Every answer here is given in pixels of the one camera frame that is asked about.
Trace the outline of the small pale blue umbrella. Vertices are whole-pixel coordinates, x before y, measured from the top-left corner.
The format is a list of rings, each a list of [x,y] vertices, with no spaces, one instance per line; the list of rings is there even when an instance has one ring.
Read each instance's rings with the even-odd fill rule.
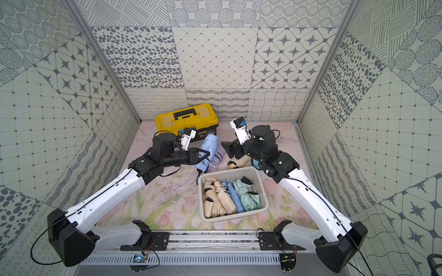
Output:
[[[195,166],[199,173],[205,173],[208,170],[208,167],[215,156],[218,144],[219,138],[216,135],[209,134],[205,138],[204,143],[200,148],[202,152],[199,152],[199,158],[202,158],[202,160]]]

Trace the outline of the white plastic storage box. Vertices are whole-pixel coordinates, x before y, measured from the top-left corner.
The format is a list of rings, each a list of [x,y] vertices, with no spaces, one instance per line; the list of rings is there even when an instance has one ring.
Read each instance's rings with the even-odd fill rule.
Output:
[[[214,178],[216,180],[236,180],[242,177],[246,177],[251,180],[253,183],[252,192],[258,193],[260,195],[260,208],[258,210],[246,211],[243,213],[236,213],[233,215],[226,215],[216,218],[206,218],[205,210],[204,210],[204,189],[203,189],[203,181],[208,180],[209,178]],[[253,167],[244,167],[242,169],[233,169],[233,170],[224,170],[224,171],[216,171],[210,172],[208,174],[203,174],[198,179],[198,185],[200,189],[199,194],[199,207],[200,207],[200,217],[206,223],[215,223],[220,221],[239,219],[247,216],[258,215],[259,213],[266,212],[269,207],[269,203],[267,200],[266,192],[264,190],[264,186],[262,184],[260,175],[257,170]]]

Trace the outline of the mint green umbrella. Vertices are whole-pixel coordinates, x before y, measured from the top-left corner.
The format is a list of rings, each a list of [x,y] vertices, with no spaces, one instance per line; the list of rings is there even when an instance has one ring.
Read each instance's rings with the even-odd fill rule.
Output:
[[[261,208],[260,194],[254,190],[254,183],[249,178],[235,180],[234,188],[246,212]]]

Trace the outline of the small beige umbrella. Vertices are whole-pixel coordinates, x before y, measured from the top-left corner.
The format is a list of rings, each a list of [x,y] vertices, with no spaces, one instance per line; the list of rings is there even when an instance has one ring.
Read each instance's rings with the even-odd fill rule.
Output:
[[[233,200],[231,199],[228,192],[226,192],[226,189],[223,187],[223,185],[219,181],[216,181],[214,185],[215,185],[217,198],[221,202],[222,207],[225,210],[225,214],[226,215],[236,214],[237,207],[233,202]]]

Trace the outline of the light blue slim umbrella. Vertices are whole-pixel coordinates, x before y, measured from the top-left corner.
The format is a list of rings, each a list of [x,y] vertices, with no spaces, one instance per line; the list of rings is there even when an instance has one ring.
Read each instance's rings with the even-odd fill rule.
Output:
[[[230,181],[223,181],[222,185],[228,191],[230,198],[232,199],[234,205],[237,208],[237,213],[244,213],[245,208],[241,202],[241,199],[240,199],[238,193],[236,192],[236,190],[234,188],[234,185]]]

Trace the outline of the black umbrella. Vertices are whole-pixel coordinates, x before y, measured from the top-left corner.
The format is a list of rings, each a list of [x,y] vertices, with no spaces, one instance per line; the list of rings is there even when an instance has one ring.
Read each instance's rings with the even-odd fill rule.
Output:
[[[198,186],[198,184],[199,184],[200,176],[201,176],[201,172],[198,173],[198,176],[197,176],[197,178],[196,178],[196,185],[197,185],[197,186]]]

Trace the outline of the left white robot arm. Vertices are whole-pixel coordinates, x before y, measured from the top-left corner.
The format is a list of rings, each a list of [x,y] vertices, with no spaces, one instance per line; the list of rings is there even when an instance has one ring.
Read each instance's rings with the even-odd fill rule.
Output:
[[[55,209],[47,217],[48,241],[66,267],[75,266],[89,255],[118,247],[144,253],[153,246],[151,229],[141,220],[117,227],[96,224],[130,194],[144,188],[166,167],[196,165],[207,160],[210,152],[189,147],[190,138],[170,132],[153,137],[153,145],[132,161],[128,169],[86,200],[67,209]]]

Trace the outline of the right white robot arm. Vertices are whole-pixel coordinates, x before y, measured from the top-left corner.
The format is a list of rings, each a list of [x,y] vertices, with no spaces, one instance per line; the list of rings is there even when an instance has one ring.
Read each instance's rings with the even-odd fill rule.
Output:
[[[351,221],[323,196],[300,164],[278,149],[270,126],[257,125],[249,129],[243,117],[231,121],[230,125],[237,138],[222,143],[228,156],[250,157],[254,165],[300,203],[319,228],[314,232],[284,220],[274,229],[277,238],[289,246],[315,252],[329,270],[340,273],[356,253],[361,253],[368,233],[366,226],[360,221]]]

